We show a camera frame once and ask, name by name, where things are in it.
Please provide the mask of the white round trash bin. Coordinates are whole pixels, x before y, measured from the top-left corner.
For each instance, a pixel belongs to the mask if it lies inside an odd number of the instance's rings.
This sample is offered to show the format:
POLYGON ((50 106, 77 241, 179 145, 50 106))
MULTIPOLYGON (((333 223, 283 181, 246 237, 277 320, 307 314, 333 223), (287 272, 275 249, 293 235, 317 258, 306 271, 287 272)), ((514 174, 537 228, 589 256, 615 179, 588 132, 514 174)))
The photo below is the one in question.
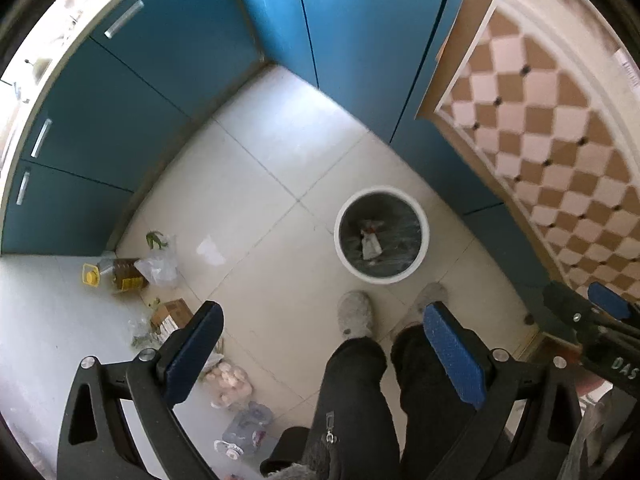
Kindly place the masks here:
POLYGON ((372 285, 399 283, 420 268, 430 246, 431 229, 421 205, 399 188, 365 188, 341 206, 334 222, 334 247, 347 271, 372 285), (376 224, 383 253, 362 258, 360 226, 376 224))

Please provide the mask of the blue kitchen base cabinets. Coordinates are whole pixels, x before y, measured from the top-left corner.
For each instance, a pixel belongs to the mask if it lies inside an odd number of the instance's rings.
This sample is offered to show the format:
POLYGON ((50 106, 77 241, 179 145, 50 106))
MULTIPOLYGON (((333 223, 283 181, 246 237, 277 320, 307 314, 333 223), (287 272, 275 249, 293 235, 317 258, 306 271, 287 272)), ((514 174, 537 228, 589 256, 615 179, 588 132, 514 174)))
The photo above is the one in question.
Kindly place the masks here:
POLYGON ((461 0, 117 0, 17 130, 6 254, 95 256, 114 244, 160 166, 264 64, 303 78, 415 169, 501 264, 506 205, 416 116, 461 0))

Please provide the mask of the right black trouser leg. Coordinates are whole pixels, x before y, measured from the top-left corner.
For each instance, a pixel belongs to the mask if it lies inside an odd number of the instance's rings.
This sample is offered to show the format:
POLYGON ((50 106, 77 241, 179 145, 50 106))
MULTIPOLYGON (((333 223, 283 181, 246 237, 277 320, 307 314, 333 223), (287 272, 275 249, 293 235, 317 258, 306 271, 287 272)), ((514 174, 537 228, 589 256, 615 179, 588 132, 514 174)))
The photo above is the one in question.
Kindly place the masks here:
POLYGON ((399 333, 390 359, 400 388, 400 407, 407 415, 400 475, 426 479, 454 446, 475 408, 459 399, 422 326, 409 326, 399 333))

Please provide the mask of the black trouser leg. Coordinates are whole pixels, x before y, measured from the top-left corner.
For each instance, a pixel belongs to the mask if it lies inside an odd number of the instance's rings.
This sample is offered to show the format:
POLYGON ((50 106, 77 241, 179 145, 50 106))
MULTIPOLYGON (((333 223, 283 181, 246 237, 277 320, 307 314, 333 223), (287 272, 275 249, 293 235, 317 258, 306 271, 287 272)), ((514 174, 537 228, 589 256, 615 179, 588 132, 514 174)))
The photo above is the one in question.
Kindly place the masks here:
POLYGON ((475 408, 459 399, 422 326, 409 326, 399 333, 390 359, 400 388, 400 407, 407 415, 400 475, 426 479, 454 446, 475 408))
POLYGON ((381 391, 387 368, 369 337, 344 341, 324 370, 302 464, 318 479, 391 479, 400 451, 381 391))

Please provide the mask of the right grey slipper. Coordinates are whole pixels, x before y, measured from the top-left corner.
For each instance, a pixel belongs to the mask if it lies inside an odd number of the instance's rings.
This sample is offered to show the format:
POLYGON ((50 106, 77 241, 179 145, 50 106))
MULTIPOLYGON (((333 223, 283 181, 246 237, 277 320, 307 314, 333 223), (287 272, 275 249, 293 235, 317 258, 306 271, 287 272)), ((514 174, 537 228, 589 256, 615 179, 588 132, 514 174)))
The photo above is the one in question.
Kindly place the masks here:
POLYGON ((400 321, 398 325, 399 329, 404 330, 411 326, 420 325, 423 322, 424 311, 428 306, 435 302, 443 302, 446 304, 447 301, 448 290, 443 284, 439 282, 427 284, 400 321))

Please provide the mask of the grey slipper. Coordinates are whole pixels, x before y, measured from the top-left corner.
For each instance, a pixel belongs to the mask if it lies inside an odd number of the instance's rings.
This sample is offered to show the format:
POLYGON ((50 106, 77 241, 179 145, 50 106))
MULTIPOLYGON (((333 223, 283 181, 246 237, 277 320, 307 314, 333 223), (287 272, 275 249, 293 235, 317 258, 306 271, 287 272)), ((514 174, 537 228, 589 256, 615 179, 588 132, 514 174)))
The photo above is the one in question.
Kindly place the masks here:
POLYGON ((443 284, 439 282, 427 284, 400 321, 398 325, 399 329, 404 330, 411 326, 420 325, 423 322, 424 311, 428 306, 435 302, 443 302, 446 304, 447 301, 448 290, 443 284))
POLYGON ((365 292, 348 292, 337 306, 337 323, 344 340, 368 337, 374 333, 373 308, 365 292))

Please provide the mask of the bag of pink eggs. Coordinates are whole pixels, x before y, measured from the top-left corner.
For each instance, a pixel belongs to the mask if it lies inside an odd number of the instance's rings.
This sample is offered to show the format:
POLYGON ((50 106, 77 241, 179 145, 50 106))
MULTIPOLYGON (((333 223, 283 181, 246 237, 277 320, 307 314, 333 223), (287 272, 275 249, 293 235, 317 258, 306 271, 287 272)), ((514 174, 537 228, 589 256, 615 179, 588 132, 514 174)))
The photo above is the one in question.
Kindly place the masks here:
POLYGON ((244 404, 253 394, 253 386, 244 370, 227 361, 220 361, 209 370, 204 382, 214 408, 244 404))

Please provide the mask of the brown cardboard box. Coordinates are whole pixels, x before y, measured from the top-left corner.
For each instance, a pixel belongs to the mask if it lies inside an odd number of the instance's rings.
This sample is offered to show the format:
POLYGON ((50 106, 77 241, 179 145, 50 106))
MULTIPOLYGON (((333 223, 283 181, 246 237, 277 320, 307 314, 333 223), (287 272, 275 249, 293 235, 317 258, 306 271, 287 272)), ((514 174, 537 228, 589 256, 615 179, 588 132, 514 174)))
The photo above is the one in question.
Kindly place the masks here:
POLYGON ((193 313, 186 302, 180 298, 160 304, 151 316, 152 329, 159 334, 170 335, 175 330, 186 327, 193 313))

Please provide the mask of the yellow capped oil bottle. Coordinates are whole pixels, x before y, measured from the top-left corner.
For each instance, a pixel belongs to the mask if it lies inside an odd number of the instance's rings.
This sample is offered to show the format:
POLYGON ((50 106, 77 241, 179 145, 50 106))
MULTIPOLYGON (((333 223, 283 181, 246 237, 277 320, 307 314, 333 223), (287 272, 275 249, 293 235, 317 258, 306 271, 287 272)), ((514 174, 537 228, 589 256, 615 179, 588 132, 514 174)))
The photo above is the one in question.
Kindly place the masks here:
POLYGON ((84 263, 82 284, 106 290, 110 294, 145 288, 148 281, 134 265, 136 262, 135 258, 106 258, 96 264, 84 263))

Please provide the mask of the left black trouser leg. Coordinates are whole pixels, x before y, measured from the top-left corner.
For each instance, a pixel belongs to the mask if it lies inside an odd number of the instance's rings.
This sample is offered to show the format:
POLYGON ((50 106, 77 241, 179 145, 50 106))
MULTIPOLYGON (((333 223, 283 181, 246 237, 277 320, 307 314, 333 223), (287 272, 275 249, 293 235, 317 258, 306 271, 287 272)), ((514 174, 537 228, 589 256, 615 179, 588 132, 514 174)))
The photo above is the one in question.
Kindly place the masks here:
POLYGON ((344 341, 324 370, 302 464, 318 479, 391 479, 400 451, 381 391, 387 368, 369 337, 344 341))

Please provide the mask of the clear plastic bag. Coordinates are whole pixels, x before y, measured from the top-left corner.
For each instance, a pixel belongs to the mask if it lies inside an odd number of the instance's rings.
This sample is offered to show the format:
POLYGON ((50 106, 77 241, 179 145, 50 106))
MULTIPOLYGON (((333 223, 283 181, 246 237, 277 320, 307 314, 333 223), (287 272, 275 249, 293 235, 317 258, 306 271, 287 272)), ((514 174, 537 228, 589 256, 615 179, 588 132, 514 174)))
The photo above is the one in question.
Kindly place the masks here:
POLYGON ((148 247, 148 254, 138 259, 134 265, 150 285, 175 288, 179 281, 177 243, 174 236, 166 236, 166 238, 169 245, 165 249, 151 250, 148 247))

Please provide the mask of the green vegetable scrap on floor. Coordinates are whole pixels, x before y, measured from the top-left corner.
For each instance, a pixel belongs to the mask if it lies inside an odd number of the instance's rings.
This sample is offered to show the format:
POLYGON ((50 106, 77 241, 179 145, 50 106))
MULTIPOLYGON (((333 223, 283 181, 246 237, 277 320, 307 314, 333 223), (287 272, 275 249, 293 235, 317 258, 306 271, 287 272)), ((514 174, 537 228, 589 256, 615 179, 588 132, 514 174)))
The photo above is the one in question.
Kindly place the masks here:
POLYGON ((169 243, 166 236, 160 231, 149 231, 145 234, 145 241, 148 247, 153 249, 165 249, 169 243))

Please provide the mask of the crumpled wrapper in bin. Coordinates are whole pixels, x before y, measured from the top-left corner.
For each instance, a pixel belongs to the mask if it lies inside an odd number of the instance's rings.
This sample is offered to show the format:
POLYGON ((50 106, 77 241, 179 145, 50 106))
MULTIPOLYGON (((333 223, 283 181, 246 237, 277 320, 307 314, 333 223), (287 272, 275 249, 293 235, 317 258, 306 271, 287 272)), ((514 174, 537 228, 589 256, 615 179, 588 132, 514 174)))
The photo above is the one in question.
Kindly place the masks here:
POLYGON ((360 226, 361 251, 363 260, 370 261, 383 253, 383 248, 376 235, 376 224, 370 221, 362 222, 360 226))

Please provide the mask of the left grey slipper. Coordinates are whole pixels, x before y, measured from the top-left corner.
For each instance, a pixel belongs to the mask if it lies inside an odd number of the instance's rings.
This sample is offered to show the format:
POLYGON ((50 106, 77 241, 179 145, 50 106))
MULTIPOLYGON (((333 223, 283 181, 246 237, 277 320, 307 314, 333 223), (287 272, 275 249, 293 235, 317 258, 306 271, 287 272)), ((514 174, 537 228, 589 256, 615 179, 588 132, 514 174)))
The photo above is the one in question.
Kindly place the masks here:
POLYGON ((368 337, 374 333, 373 308, 365 292, 348 292, 337 306, 337 323, 344 340, 368 337))

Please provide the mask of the checkered tablecloth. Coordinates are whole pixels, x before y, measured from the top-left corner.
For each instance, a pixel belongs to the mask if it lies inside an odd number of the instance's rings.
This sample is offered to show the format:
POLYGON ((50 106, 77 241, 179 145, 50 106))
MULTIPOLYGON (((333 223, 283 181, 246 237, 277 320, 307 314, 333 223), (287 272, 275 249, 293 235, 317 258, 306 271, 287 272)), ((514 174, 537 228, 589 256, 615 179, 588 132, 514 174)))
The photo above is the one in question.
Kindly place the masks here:
POLYGON ((549 275, 639 297, 639 64, 589 0, 462 0, 418 114, 549 275))

